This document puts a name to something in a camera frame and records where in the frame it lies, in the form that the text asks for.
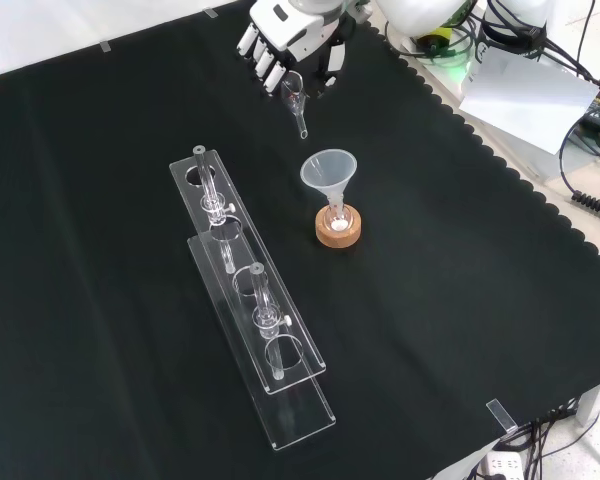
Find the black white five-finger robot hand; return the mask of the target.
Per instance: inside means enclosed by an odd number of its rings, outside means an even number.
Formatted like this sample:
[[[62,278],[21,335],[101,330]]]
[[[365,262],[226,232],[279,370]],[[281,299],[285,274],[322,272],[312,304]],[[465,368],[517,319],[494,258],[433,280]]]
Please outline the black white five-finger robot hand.
[[[247,59],[262,89],[278,92],[291,71],[304,88],[319,97],[335,86],[346,57],[346,42],[355,29],[349,1],[257,1],[236,46]]]

